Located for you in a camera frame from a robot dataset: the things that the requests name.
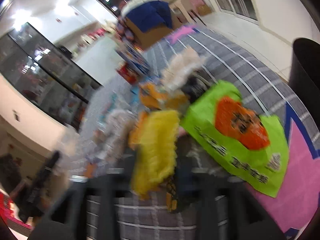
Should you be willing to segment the orange crinkled snack wrapper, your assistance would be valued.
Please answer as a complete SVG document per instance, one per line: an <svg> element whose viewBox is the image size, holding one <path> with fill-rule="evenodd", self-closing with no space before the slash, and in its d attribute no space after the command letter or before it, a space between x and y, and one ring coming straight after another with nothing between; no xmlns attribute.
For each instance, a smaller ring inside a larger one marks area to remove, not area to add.
<svg viewBox="0 0 320 240"><path fill-rule="evenodd" d="M131 189L139 199L150 197L175 172L180 115L176 110L139 114L128 145L137 151Z"/></svg>

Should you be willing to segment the cardboard box with blue cloth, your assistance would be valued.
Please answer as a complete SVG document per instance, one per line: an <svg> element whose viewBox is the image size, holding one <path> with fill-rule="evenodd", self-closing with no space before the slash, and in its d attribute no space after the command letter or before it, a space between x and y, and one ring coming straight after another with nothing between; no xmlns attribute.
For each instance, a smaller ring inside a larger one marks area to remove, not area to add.
<svg viewBox="0 0 320 240"><path fill-rule="evenodd" d="M163 0L130 0L121 16L143 50L182 26L169 3Z"/></svg>

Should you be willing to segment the red drink can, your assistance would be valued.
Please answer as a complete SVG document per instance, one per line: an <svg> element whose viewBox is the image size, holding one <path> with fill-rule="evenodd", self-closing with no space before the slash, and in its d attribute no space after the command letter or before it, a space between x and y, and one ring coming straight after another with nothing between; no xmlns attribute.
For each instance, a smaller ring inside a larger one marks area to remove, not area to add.
<svg viewBox="0 0 320 240"><path fill-rule="evenodd" d="M129 84L133 85L138 82L139 75L135 70L131 69L128 63L121 64L116 71Z"/></svg>

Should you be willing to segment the tall blue white can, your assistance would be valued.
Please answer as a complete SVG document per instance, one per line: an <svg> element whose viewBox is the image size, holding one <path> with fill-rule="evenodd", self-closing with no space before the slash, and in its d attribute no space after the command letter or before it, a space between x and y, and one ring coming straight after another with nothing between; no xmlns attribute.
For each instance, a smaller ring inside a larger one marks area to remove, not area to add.
<svg viewBox="0 0 320 240"><path fill-rule="evenodd" d="M149 63L135 47L125 43L116 48L116 52L139 75L150 74Z"/></svg>

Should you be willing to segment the yellow orange snack bag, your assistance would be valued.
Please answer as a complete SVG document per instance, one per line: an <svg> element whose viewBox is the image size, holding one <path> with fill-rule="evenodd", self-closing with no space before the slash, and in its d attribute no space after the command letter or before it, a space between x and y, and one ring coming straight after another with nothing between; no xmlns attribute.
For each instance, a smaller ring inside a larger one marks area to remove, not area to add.
<svg viewBox="0 0 320 240"><path fill-rule="evenodd" d="M181 90L168 92L164 86L151 81L139 84L140 102L149 109L174 109L184 111L189 105L189 97Z"/></svg>

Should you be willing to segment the grey checkered star tablecloth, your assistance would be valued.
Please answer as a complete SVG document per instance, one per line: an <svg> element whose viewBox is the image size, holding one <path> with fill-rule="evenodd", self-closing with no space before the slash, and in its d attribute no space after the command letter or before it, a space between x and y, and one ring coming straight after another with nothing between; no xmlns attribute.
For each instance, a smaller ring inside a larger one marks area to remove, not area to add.
<svg viewBox="0 0 320 240"><path fill-rule="evenodd" d="M205 27L176 41L166 37L144 53L159 73L169 60L191 47L208 57L198 71L197 84L185 86L195 100L217 80L231 82L244 105L259 114L276 115L289 139L290 159L285 180L276 198L256 192L255 197L273 216L288 239L298 239L319 206L319 123L302 94L287 85L255 56L226 37ZM170 215L164 211L164 192L147 201L127 196L116 200L123 239L191 239L194 210Z"/></svg>

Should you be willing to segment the white paper bag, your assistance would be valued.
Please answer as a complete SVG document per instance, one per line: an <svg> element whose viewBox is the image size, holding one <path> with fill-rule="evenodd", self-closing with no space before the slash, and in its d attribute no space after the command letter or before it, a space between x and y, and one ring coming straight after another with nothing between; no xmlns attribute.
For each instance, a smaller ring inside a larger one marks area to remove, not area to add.
<svg viewBox="0 0 320 240"><path fill-rule="evenodd" d="M200 56L193 48L187 46L174 55L168 66L161 70L161 83L165 90L173 92L187 83L189 76L198 71L208 60L208 56Z"/></svg>

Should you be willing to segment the glass door display fridge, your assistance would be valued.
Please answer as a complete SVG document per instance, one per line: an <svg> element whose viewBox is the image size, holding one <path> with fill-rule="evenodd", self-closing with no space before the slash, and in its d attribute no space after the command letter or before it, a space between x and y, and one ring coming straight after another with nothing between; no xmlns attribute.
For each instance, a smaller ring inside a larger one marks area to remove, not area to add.
<svg viewBox="0 0 320 240"><path fill-rule="evenodd" d="M1 37L1 74L26 99L63 125L76 130L101 84L31 24Z"/></svg>

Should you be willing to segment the green persimmon snack bag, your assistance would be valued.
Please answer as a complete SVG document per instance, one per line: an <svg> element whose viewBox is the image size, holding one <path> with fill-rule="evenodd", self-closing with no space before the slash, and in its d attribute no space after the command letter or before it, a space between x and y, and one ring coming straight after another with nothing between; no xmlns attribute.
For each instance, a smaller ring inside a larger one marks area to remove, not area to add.
<svg viewBox="0 0 320 240"><path fill-rule="evenodd" d="M227 172L274 198L289 162L284 129L276 115L258 115L241 100L220 80L188 108L181 126Z"/></svg>

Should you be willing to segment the white printed paper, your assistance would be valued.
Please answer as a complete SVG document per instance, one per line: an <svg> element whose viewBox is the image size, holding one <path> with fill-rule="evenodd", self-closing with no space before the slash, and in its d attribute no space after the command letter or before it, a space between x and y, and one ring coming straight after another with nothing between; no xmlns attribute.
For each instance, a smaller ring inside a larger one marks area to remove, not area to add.
<svg viewBox="0 0 320 240"><path fill-rule="evenodd" d="M86 158L96 164L102 161L115 163L127 147L127 138L135 121L136 116L129 110L112 110L106 117L105 126L95 131L93 142L96 146L89 151Z"/></svg>

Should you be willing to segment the black round trash bin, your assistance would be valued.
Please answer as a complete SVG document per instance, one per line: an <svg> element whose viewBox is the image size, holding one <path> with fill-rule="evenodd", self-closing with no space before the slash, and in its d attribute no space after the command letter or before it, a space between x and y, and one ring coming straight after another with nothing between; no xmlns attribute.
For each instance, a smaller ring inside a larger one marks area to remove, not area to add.
<svg viewBox="0 0 320 240"><path fill-rule="evenodd" d="M319 43L301 37L292 49L289 86L308 111L319 111Z"/></svg>

